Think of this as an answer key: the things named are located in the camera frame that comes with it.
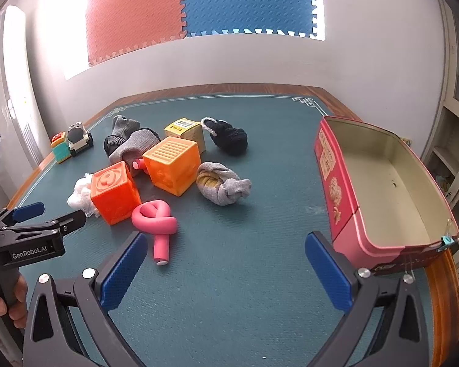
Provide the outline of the white air conditioner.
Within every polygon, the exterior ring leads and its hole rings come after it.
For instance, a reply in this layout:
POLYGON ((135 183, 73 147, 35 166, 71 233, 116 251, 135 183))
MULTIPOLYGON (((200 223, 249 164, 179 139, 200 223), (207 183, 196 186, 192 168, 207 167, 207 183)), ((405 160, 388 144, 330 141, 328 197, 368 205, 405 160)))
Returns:
POLYGON ((0 13, 0 207, 6 206, 50 154, 29 73, 26 15, 0 13))

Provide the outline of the white black toy truck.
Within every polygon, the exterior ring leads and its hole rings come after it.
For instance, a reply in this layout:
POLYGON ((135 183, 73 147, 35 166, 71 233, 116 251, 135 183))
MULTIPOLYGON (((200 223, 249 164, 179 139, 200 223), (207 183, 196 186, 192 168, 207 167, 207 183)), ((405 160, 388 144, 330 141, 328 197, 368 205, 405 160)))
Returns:
POLYGON ((65 140, 73 157, 93 147, 92 135, 87 132, 82 122, 76 122, 69 126, 65 140))

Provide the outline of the red foam wall mat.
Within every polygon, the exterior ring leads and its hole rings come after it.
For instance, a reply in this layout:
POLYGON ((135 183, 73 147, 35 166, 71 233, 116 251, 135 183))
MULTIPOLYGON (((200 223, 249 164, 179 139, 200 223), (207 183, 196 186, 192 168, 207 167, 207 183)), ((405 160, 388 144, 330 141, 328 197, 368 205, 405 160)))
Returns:
POLYGON ((88 0, 88 63, 185 38, 185 0, 88 0))

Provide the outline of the yellow-orange toy cube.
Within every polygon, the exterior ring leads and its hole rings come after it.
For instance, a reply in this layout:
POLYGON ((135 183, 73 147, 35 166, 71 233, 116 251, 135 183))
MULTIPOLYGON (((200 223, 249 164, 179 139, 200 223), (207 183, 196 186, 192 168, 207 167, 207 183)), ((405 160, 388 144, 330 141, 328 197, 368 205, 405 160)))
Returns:
POLYGON ((201 164, 195 141, 167 137, 147 150, 142 159, 155 187, 181 196, 196 180, 201 164))

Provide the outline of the grey yellow sock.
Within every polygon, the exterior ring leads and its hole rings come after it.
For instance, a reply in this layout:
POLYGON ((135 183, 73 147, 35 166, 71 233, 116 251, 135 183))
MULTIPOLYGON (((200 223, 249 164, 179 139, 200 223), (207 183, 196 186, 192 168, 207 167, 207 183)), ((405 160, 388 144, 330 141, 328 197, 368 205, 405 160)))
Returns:
POLYGON ((217 206, 229 206, 249 196, 252 182, 241 179, 234 171, 218 162, 202 163, 196 174, 201 195, 217 206))

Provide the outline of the red-orange number cube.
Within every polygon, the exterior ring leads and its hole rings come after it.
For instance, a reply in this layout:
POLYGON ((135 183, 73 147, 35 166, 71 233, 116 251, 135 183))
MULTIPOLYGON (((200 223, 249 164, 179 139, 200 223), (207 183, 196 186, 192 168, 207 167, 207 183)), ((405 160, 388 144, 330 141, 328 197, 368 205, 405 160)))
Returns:
POLYGON ((138 189, 124 161, 93 173, 90 198, 109 225, 129 219, 141 204, 138 189))

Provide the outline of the pink tin box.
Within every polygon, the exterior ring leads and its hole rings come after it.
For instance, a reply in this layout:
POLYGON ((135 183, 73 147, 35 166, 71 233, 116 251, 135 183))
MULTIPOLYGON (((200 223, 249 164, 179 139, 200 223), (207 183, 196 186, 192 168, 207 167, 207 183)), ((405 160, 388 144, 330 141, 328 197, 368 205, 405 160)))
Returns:
POLYGON ((442 253, 444 235, 457 242, 459 227, 444 193, 396 134, 326 116, 314 153, 332 246, 355 268, 375 274, 422 268, 442 253))

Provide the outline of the black knitted sock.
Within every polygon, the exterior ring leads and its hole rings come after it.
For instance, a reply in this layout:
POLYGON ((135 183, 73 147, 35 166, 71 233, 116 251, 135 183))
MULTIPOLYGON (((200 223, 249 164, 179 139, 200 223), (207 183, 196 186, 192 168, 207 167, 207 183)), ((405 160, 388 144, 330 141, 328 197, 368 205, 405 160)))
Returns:
POLYGON ((222 152, 234 157, 246 153, 248 135, 242 128, 236 128, 224 120, 211 117, 202 118, 200 124, 222 152))

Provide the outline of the blue foam wall mat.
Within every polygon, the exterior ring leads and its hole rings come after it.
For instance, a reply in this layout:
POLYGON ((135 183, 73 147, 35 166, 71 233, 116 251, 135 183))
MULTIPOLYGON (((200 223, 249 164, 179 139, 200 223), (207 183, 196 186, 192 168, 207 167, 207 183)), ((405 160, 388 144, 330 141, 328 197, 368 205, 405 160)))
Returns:
POLYGON ((188 36, 278 34, 322 41, 323 0, 183 0, 188 36))

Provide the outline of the pink foam knot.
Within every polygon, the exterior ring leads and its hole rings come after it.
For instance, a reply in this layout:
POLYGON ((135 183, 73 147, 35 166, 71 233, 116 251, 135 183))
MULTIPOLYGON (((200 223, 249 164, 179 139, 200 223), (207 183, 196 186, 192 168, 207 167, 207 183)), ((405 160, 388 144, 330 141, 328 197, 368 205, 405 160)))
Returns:
POLYGON ((153 259, 158 266, 170 260, 170 236, 177 232, 177 219, 162 200, 147 201, 132 212, 132 224, 142 233, 153 235, 153 259))

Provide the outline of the light grey knit glove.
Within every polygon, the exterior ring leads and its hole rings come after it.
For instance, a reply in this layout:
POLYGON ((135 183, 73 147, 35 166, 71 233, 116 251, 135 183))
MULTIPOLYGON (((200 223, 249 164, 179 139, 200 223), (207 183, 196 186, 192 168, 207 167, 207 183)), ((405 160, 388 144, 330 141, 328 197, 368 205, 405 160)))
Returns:
POLYGON ((118 146, 108 157, 110 164, 113 165, 119 161, 124 161, 130 173, 137 175, 139 170, 133 167, 136 159, 142 158, 142 155, 161 141, 156 132, 150 128, 140 128, 134 131, 127 140, 118 146))

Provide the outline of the dark grey sock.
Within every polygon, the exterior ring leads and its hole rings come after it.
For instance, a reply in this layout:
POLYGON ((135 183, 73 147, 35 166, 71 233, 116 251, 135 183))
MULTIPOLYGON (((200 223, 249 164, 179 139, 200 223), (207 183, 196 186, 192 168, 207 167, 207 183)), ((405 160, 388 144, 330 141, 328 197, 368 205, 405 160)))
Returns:
POLYGON ((134 119, 120 114, 115 116, 112 122, 112 133, 103 141, 103 149, 107 156, 110 157, 140 127, 141 124, 134 119))

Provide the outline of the teal binder clip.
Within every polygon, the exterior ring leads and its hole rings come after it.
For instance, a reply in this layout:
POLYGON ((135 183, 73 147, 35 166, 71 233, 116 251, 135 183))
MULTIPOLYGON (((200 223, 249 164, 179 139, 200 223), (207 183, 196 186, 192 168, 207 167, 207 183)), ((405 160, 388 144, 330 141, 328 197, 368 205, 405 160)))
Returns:
POLYGON ((449 235, 444 235, 441 238, 441 244, 438 248, 438 252, 443 252, 445 249, 450 248, 455 243, 455 239, 449 235))

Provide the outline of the yellow medicine box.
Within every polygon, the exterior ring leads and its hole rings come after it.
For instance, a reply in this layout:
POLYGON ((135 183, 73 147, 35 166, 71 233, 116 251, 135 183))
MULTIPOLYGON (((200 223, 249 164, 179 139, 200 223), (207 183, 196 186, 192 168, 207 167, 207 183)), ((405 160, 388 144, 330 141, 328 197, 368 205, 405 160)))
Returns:
POLYGON ((199 153, 205 151, 205 138, 200 122, 190 120, 189 118, 179 118, 168 124, 164 131, 167 137, 182 138, 196 142, 199 153))

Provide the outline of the white fluffy ball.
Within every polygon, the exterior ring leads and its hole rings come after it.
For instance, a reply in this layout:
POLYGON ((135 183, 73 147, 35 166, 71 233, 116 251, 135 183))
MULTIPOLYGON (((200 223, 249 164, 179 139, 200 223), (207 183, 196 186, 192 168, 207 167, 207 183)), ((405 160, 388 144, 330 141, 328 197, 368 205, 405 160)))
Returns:
POLYGON ((73 187, 73 193, 68 197, 67 204, 72 209, 81 209, 86 217, 95 215, 99 217, 100 213, 91 200, 92 175, 85 173, 82 178, 76 181, 73 187))

